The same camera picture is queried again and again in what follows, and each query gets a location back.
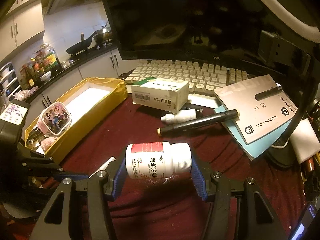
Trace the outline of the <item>small red-label pill bottle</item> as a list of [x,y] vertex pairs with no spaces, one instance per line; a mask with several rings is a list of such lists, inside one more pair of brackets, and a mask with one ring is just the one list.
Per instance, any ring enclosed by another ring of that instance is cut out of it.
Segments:
[[188,143],[166,141],[130,144],[125,164],[132,179],[169,178],[191,171],[191,149]]

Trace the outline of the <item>black marker pen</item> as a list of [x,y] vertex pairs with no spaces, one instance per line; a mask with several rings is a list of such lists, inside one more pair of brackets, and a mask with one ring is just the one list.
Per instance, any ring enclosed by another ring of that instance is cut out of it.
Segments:
[[192,129],[203,128],[211,126],[214,124],[222,123],[228,120],[236,119],[239,116],[239,113],[236,109],[215,113],[212,115],[204,116],[201,118],[196,118],[194,120],[185,121],[179,124],[173,124],[167,127],[162,127],[157,129],[157,134],[160,137],[166,137],[169,135],[178,135],[185,131]]

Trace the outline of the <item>cartoon lidded container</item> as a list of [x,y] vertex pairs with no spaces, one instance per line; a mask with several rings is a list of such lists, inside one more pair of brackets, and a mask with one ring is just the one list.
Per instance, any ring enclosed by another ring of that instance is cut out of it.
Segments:
[[72,123],[72,116],[66,106],[57,101],[44,109],[37,121],[39,130],[47,135],[59,137]]

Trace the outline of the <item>white dropper bottle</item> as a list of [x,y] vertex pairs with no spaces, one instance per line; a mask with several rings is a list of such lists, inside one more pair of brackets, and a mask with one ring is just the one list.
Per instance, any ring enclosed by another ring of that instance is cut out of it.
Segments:
[[194,109],[181,110],[176,114],[166,114],[161,117],[161,121],[166,124],[178,124],[196,119],[196,111]]

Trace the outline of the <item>green white medicine box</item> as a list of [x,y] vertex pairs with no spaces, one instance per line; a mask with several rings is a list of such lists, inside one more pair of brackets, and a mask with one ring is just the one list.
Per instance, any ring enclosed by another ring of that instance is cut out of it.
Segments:
[[188,101],[189,82],[148,77],[131,85],[132,102],[176,114]]

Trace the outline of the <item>blue notebook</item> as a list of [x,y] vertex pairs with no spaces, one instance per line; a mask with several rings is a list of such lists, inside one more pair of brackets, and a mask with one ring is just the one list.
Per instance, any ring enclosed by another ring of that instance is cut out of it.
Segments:
[[237,120],[223,123],[250,160],[259,157],[284,133],[293,117],[282,107],[261,107],[257,103],[239,106]]

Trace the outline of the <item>yellow storage box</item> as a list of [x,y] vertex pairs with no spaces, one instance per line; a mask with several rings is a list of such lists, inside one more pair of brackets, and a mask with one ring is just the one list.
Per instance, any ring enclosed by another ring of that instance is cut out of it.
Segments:
[[59,164],[84,137],[127,98],[124,80],[110,77],[88,77],[57,99],[71,114],[71,124],[47,150],[33,147],[42,156]]

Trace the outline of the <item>grey study notebook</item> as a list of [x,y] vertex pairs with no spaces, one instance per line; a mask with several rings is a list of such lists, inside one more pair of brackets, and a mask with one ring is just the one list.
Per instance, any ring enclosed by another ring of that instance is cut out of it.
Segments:
[[235,124],[246,144],[273,132],[294,117],[297,107],[283,91],[261,100],[255,98],[277,87],[268,74],[214,90],[227,110],[238,111]]

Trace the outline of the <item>black pen on notebook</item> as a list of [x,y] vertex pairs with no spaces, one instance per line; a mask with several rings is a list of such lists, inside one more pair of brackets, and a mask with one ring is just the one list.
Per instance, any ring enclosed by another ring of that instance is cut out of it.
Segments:
[[277,94],[279,94],[280,92],[282,92],[283,91],[283,88],[282,88],[282,86],[277,86],[277,87],[275,87],[275,88],[271,88],[271,89],[269,89],[269,90],[266,90],[266,91],[263,91],[263,92],[261,92],[261,93],[258,93],[258,94],[255,94],[255,99],[257,100],[257,101],[260,101],[260,100],[263,100],[263,99],[265,99],[265,98],[269,98],[269,97],[271,97],[271,96],[274,96],[274,95],[277,95]]

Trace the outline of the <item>white mechanical keyboard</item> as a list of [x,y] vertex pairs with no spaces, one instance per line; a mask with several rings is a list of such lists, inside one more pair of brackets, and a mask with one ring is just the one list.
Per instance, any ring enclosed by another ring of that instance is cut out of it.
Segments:
[[213,96],[215,89],[250,79],[253,75],[239,68],[180,60],[140,60],[133,70],[124,74],[127,85],[149,77],[187,81],[189,94]]

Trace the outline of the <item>glass jar on counter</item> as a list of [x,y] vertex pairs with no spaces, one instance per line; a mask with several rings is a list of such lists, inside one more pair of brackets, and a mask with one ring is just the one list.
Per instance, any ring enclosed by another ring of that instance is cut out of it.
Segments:
[[51,77],[56,76],[61,70],[60,61],[55,49],[48,43],[40,45],[41,60],[46,72],[51,72]]

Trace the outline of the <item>black wok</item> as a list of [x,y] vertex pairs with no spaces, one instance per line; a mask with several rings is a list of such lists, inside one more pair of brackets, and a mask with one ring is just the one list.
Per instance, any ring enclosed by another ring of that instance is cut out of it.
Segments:
[[75,55],[83,50],[86,50],[92,43],[92,38],[97,34],[97,31],[93,32],[88,38],[66,49],[66,53],[69,55]]

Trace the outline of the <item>white kitchen cabinets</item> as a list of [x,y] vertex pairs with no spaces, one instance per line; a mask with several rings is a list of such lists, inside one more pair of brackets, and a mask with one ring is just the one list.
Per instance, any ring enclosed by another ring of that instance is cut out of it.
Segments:
[[114,43],[101,46],[93,42],[95,32],[107,25],[108,20],[101,2],[71,7],[51,15],[42,15],[38,0],[22,9],[25,19],[14,19],[9,24],[9,36],[17,38],[25,31],[40,30],[8,59],[1,67],[10,65],[15,71],[13,82],[22,90],[38,87],[28,98],[31,108],[25,125],[61,95],[87,77],[118,78],[133,70],[136,60],[123,60]]

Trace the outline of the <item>black computer monitor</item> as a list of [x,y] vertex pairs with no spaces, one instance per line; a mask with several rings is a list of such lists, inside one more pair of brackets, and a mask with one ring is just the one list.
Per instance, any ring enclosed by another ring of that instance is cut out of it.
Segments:
[[[319,0],[277,0],[319,29]],[[319,43],[283,23],[261,0],[103,0],[122,59],[242,61],[300,68]]]

